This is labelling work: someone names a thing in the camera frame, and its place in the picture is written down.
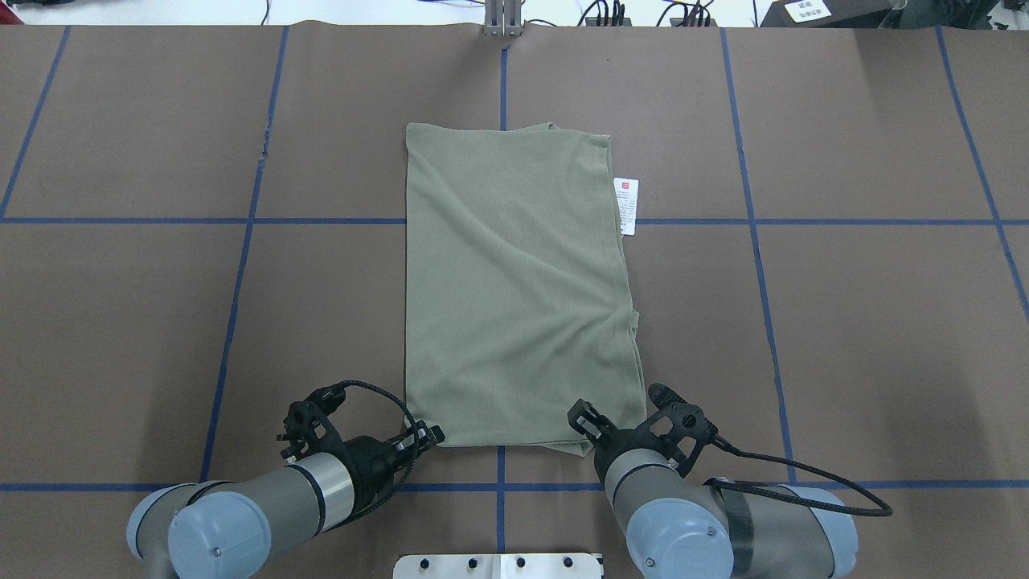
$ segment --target green cloth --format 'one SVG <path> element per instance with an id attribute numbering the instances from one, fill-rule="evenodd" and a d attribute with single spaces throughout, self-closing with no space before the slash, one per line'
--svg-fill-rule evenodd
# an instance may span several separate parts
<path id="1" fill-rule="evenodd" d="M 646 418 L 609 145 L 407 125 L 407 404 L 442 446 L 584 456 L 579 398 Z"/>

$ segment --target light blue cap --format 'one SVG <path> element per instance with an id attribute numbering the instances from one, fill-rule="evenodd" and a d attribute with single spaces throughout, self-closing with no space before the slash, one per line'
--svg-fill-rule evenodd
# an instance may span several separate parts
<path id="1" fill-rule="evenodd" d="M 139 535 L 139 526 L 143 522 L 143 517 L 146 516 L 146 513 L 150 510 L 150 507 L 152 507 L 154 503 L 161 500 L 162 497 L 168 495 L 169 493 L 175 491 L 176 488 L 179 488 L 180 486 L 196 486 L 196 485 L 197 485 L 196 482 L 184 482 L 182 484 L 176 484 L 175 486 L 162 488 L 161 491 L 154 491 L 153 493 L 147 495 L 146 499 L 140 501 L 139 505 L 136 505 L 136 508 L 133 509 L 132 514 L 129 515 L 129 524 L 126 526 L 126 543 L 129 543 L 129 550 L 132 551 L 132 554 L 136 555 L 136 558 L 143 560 L 143 555 L 140 554 L 139 552 L 139 544 L 136 542 L 136 538 Z"/>
<path id="2" fill-rule="evenodd" d="M 802 499 L 843 506 L 843 501 L 824 488 L 789 486 L 787 484 L 779 486 L 790 490 Z M 857 527 L 854 526 L 854 517 L 822 509 L 811 509 L 811 513 L 815 515 L 818 524 L 822 526 L 825 538 L 829 540 L 829 547 L 832 549 L 835 567 L 832 575 L 829 577 L 838 578 L 847 575 L 857 565 Z"/>
<path id="3" fill-rule="evenodd" d="M 239 493 L 212 493 L 179 511 L 168 529 L 168 553 L 181 579 L 245 579 L 272 550 L 272 528 Z"/>
<path id="4" fill-rule="evenodd" d="M 636 509 L 626 544 L 646 579 L 729 579 L 733 574 L 725 528 L 684 499 L 657 499 Z"/>

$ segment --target robotic arm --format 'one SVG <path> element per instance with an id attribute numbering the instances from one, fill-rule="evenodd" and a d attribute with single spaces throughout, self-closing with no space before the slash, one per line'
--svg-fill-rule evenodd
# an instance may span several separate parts
<path id="1" fill-rule="evenodd" d="M 385 442 L 346 442 L 328 420 L 357 387 L 392 400 L 411 427 Z M 403 402 L 347 381 L 294 402 L 278 439 L 287 465 L 246 482 L 208 481 L 163 488 L 133 511 L 126 540 L 150 579 L 243 579 L 309 539 L 353 522 L 388 501 L 415 460 L 443 440 L 439 427 L 415 422 Z M 319 429 L 324 434 L 319 436 Z M 403 471 L 397 484 L 395 473 Z"/>
<path id="2" fill-rule="evenodd" d="M 889 516 L 892 509 L 857 484 L 795 461 L 744 453 L 718 435 L 703 410 L 663 385 L 648 396 L 658 411 L 633 430 L 619 430 L 582 399 L 568 424 L 596 447 L 594 467 L 626 536 L 633 563 L 646 579 L 824 579 L 854 568 L 857 530 L 852 515 Z M 655 435 L 663 419 L 671 430 Z M 695 441 L 688 456 L 678 445 Z M 845 507 L 820 488 L 710 479 L 682 480 L 708 444 L 746 459 L 789 465 L 832 479 L 879 507 Z"/>

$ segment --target care label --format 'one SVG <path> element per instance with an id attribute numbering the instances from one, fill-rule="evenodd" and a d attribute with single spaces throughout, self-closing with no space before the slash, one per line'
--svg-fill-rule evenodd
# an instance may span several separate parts
<path id="1" fill-rule="evenodd" d="M 622 214 L 622 234 L 636 234 L 636 198 L 639 190 L 639 179 L 614 177 L 614 196 L 618 198 L 618 213 Z"/>
<path id="2" fill-rule="evenodd" d="M 822 0 L 802 0 L 786 4 L 786 11 L 795 23 L 816 21 L 832 15 Z"/>

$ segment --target white floor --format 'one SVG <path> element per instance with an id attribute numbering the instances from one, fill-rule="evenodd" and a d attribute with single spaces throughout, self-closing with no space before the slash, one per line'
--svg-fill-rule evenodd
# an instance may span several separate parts
<path id="1" fill-rule="evenodd" d="M 245 25 L 259 24 L 265 0 L 77 0 L 59 6 L 21 4 L 13 8 L 27 24 L 93 25 Z M 760 19 L 771 0 L 756 0 Z M 484 8 L 467 0 L 425 2 L 419 0 L 271 0 L 270 23 L 293 24 L 317 20 L 332 24 L 436 25 L 459 22 L 482 23 Z M 561 26 L 574 26 L 589 5 L 584 0 L 527 0 L 525 20 L 544 19 Z M 653 26 L 668 4 L 663 0 L 628 0 L 626 15 L 634 26 Z M 714 0 L 711 14 L 719 26 L 750 27 L 754 24 L 751 0 Z M 677 14 L 673 9 L 670 15 Z M 1025 11 L 998 7 L 993 21 L 1013 30 L 1029 30 Z M 663 26 L 668 26 L 668 19 Z"/>

